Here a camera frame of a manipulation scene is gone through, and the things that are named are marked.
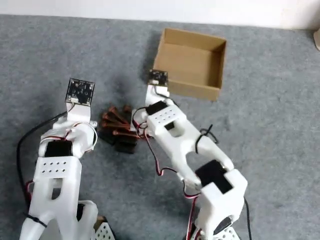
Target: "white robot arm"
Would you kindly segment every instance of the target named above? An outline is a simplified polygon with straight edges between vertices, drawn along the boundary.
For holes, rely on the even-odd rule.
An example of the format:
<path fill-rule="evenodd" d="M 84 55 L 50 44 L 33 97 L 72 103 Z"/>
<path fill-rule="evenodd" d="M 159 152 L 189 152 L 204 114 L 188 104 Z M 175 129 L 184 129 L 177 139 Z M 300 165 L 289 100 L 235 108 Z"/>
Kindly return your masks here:
<path fill-rule="evenodd" d="M 195 225 L 201 229 L 203 239 L 212 240 L 239 219 L 248 182 L 234 168 L 231 159 L 209 137 L 201 134 L 173 103 L 167 84 L 160 84 L 159 72 L 158 77 L 150 79 L 145 99 L 148 107 L 139 117 L 146 123 L 147 133 L 171 159 L 179 179 L 200 192 L 200 212 Z M 190 152 L 210 161 L 193 172 L 186 160 Z"/>
<path fill-rule="evenodd" d="M 70 79 L 67 115 L 41 136 L 32 198 L 20 240 L 97 239 L 97 206 L 89 200 L 79 201 L 79 159 L 93 150 L 98 140 L 97 123 L 90 121 L 94 86 L 93 82 Z"/>

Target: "white wall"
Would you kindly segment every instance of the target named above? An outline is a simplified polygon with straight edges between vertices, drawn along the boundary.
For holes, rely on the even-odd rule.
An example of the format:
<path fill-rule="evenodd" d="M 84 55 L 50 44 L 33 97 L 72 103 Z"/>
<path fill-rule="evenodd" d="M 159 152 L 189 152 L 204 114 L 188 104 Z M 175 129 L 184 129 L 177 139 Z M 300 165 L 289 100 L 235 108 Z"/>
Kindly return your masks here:
<path fill-rule="evenodd" d="M 318 29 L 320 0 L 0 0 L 0 14 Z"/>

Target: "brown cardboard box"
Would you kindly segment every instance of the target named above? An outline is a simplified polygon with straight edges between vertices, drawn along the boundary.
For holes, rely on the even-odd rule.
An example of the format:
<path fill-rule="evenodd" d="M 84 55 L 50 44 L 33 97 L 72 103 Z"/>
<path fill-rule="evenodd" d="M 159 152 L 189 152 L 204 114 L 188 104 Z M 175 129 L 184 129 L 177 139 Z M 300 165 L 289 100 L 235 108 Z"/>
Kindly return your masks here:
<path fill-rule="evenodd" d="M 227 41 L 165 28 L 153 69 L 168 72 L 171 93 L 216 101 L 222 87 Z"/>

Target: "circuit board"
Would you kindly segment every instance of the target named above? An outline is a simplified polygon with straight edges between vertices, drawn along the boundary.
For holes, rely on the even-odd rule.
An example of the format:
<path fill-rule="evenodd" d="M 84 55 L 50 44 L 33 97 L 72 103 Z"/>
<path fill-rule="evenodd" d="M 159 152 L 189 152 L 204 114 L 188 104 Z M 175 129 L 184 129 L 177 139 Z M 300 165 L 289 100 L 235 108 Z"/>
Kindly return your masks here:
<path fill-rule="evenodd" d="M 167 87 L 167 85 L 168 85 L 168 72 L 151 69 L 149 71 L 149 84 Z"/>
<path fill-rule="evenodd" d="M 94 95 L 94 89 L 94 82 L 70 78 L 65 95 L 65 102 L 90 107 Z"/>

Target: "gray carpet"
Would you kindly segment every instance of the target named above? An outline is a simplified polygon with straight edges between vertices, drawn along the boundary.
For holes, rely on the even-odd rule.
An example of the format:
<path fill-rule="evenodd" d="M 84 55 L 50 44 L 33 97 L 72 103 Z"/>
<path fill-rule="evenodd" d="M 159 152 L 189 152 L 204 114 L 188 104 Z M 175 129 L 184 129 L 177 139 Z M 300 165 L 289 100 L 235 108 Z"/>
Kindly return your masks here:
<path fill-rule="evenodd" d="M 168 22 L 0 16 L 0 239 L 18 239 L 25 210 L 16 173 L 16 144 L 41 121 L 65 111 L 69 77 L 96 82 L 92 118 L 110 103 L 144 104 L 146 72 L 165 27 L 228 41 L 217 102 L 173 95 L 197 128 L 213 123 L 220 147 L 248 180 L 255 240 L 320 236 L 320 52 L 312 33 Z M 33 176 L 39 137 L 22 148 Z M 161 165 L 169 164 L 153 142 Z M 196 168 L 203 159 L 191 154 Z M 171 173 L 155 174 L 145 142 L 136 154 L 99 141 L 82 159 L 80 198 L 94 201 L 118 240 L 181 240 L 190 200 Z M 234 225 L 248 239 L 246 213 Z"/>

